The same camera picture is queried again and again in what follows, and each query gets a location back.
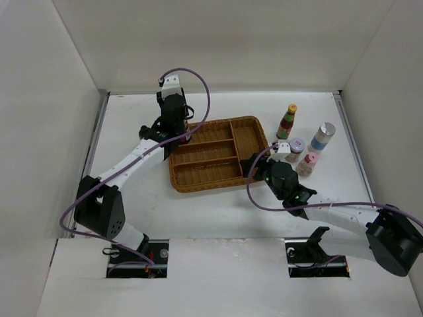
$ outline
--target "wooden tray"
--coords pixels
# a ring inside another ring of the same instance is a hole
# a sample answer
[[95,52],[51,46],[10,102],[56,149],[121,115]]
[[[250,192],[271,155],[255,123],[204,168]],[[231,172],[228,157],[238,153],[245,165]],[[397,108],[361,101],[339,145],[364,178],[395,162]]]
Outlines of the wooden tray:
[[[190,124],[190,129],[198,123]],[[256,117],[206,122],[169,157],[172,186],[181,193],[245,185],[240,160],[267,148]]]

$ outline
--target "blue label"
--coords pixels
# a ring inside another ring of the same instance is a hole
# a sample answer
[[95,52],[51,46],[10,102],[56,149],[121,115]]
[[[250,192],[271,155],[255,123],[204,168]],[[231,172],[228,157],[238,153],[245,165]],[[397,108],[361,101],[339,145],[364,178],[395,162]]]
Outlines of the blue label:
[[316,137],[313,138],[311,141],[311,146],[314,147],[316,150],[322,151],[328,143],[321,143],[316,140]]

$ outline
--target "robotic arm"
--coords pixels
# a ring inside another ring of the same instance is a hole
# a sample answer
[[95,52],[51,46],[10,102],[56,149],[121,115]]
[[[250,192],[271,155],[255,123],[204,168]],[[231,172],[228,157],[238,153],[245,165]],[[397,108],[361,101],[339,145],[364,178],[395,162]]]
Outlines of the robotic arm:
[[145,254],[148,248],[149,238],[126,221],[122,194],[132,188],[150,168],[167,159],[179,144],[187,143],[190,139],[185,137],[167,143],[142,156],[152,146],[182,135],[188,129],[186,120],[190,107],[186,104],[178,75],[170,74],[160,85],[161,92],[157,93],[157,102],[161,109],[160,117],[151,127],[145,125],[141,127],[139,131],[141,141],[126,158],[96,178],[84,177],[79,183],[77,197],[81,197],[101,180],[107,179],[137,157],[141,157],[141,160],[84,199],[76,206],[74,213],[77,223],[107,240],[116,241],[142,254]]
[[[254,154],[242,160],[243,176],[247,177],[256,159]],[[285,208],[339,203],[302,186],[290,164],[263,156],[256,165],[255,180],[264,180]],[[346,255],[376,261],[398,276],[406,276],[423,249],[423,236],[404,216],[386,209],[361,207],[311,207],[288,211],[295,217],[321,221],[347,231],[342,236],[328,227],[319,227],[303,245],[316,262],[328,255]]]

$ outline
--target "bottle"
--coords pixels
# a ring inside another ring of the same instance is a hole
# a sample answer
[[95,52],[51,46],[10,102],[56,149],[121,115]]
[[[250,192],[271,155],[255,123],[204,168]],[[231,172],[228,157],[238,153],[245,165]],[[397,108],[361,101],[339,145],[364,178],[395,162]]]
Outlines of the bottle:
[[313,152],[310,152],[305,156],[305,158],[297,165],[297,173],[302,177],[309,177],[315,165],[319,160],[319,155]]
[[278,137],[278,139],[288,138],[289,134],[291,133],[296,111],[297,106],[295,104],[290,104],[288,106],[288,111],[285,113],[282,120],[280,120],[279,129],[278,132],[276,132],[276,137]]
[[288,162],[295,163],[305,149],[305,142],[300,137],[293,137],[289,142],[289,147],[291,148],[291,154],[285,159]]
[[336,128],[329,122],[322,123],[309,145],[309,151],[320,154],[336,132]]

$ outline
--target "pink lid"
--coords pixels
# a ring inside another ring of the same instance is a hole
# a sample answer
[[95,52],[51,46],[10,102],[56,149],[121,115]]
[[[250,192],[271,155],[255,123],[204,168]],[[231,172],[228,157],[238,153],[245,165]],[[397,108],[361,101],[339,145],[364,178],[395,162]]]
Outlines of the pink lid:
[[309,165],[309,166],[314,166],[317,163],[318,160],[319,160],[319,156],[318,156],[318,154],[316,154],[314,152],[310,152],[304,158],[305,163],[307,163],[307,165]]

